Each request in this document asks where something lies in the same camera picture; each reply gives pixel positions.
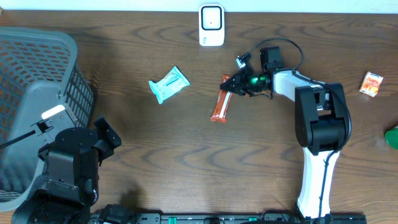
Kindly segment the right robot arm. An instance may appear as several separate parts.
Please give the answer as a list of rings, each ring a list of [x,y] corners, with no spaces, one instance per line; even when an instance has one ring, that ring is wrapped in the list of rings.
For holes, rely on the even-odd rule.
[[[258,75],[240,69],[220,88],[241,96],[268,90],[294,102],[295,135],[304,159],[296,205],[305,221],[331,222],[329,196],[333,169],[352,132],[342,85],[312,80],[292,69]]]

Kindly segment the orange snack sachet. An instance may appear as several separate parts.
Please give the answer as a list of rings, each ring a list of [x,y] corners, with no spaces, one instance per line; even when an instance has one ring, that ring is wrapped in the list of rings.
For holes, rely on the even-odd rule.
[[[371,97],[375,97],[379,91],[379,87],[383,79],[384,78],[379,75],[367,72],[359,88],[359,92],[364,93]]]

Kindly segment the red chocolate bar wrapper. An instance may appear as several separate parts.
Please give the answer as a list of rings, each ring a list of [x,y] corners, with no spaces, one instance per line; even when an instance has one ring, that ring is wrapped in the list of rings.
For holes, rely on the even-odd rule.
[[[210,118],[210,121],[220,123],[226,122],[226,113],[228,111],[228,106],[232,95],[233,93],[230,91],[222,89],[219,90],[216,106]]]

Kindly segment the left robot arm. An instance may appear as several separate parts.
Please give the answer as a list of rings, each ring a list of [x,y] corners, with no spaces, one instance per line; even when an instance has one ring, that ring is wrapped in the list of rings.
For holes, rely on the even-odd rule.
[[[72,127],[60,131],[38,151],[47,167],[27,199],[15,210],[12,223],[135,223],[128,209],[109,204],[98,213],[90,208],[99,199],[98,169],[114,154],[121,138],[104,117],[94,129]]]

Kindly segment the green lid jar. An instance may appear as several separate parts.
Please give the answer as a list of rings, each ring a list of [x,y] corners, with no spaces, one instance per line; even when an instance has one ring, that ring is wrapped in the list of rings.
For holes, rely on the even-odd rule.
[[[384,137],[390,147],[398,149],[398,126],[388,130]]]

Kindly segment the teal snack packet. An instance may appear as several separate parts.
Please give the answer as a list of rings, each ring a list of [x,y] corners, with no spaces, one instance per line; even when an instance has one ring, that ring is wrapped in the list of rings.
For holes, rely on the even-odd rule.
[[[161,105],[166,99],[170,98],[182,88],[189,86],[187,77],[174,66],[166,76],[158,82],[149,81],[149,86]]]

